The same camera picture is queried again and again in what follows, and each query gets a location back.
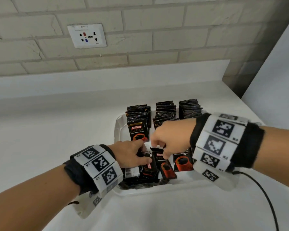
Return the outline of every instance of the kopiko logo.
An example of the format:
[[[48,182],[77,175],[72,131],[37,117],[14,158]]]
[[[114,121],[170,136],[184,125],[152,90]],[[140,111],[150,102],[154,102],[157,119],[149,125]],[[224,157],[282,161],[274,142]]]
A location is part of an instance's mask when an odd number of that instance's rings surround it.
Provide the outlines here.
[[[131,127],[131,129],[132,129],[132,130],[134,130],[134,129],[141,129],[141,127],[142,127],[142,126],[133,126],[133,127]]]

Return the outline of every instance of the person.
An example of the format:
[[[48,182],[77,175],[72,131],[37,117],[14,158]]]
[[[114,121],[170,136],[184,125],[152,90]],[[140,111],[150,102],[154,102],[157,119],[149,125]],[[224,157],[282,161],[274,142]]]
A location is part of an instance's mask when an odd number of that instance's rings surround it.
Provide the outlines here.
[[[151,136],[151,145],[165,147],[164,158],[191,147],[190,139],[197,119],[166,121]],[[252,168],[289,186],[289,130],[260,127],[263,131]],[[145,150],[142,140],[116,142],[106,146],[122,168],[151,162],[136,155]],[[0,193],[0,230],[42,230],[69,202],[81,192],[60,165]]]

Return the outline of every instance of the person's left hand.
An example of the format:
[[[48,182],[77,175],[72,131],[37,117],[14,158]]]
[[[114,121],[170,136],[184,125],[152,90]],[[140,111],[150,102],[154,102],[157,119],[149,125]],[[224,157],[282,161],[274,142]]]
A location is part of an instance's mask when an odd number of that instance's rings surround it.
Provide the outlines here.
[[[133,168],[152,162],[150,157],[138,157],[136,155],[140,148],[142,151],[147,150],[142,140],[118,141],[112,145],[108,145],[108,147],[112,150],[113,154],[115,154],[116,161],[121,168]]]

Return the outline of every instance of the outlet faceplate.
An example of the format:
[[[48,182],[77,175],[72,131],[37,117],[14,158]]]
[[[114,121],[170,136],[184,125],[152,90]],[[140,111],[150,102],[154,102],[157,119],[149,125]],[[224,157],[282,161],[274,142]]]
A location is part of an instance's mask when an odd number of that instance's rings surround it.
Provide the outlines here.
[[[67,29],[77,49],[107,46],[102,24],[70,25]]]

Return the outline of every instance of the white tray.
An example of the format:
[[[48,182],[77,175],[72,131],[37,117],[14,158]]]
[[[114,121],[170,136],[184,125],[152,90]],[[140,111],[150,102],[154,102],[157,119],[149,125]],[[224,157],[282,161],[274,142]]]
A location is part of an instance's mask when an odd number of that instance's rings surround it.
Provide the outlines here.
[[[155,116],[155,111],[151,112],[151,117]],[[154,127],[150,128],[150,135],[154,132]],[[116,120],[114,138],[116,141],[125,141],[131,140],[129,135],[127,123],[126,123],[126,115],[121,115]],[[151,147],[151,142],[145,143],[147,148]],[[173,167],[173,158],[172,156],[169,158],[169,161]],[[170,191],[170,190],[181,190],[187,188],[196,188],[203,186],[212,186],[212,183],[208,182],[204,179],[204,177],[197,173],[196,171],[185,171],[185,172],[176,172],[177,179],[171,179],[167,185],[157,185],[151,188],[144,189],[129,189],[122,190],[119,186],[115,187],[113,191],[120,195],[138,195],[144,193],[153,193],[153,192],[162,192],[162,191]]]

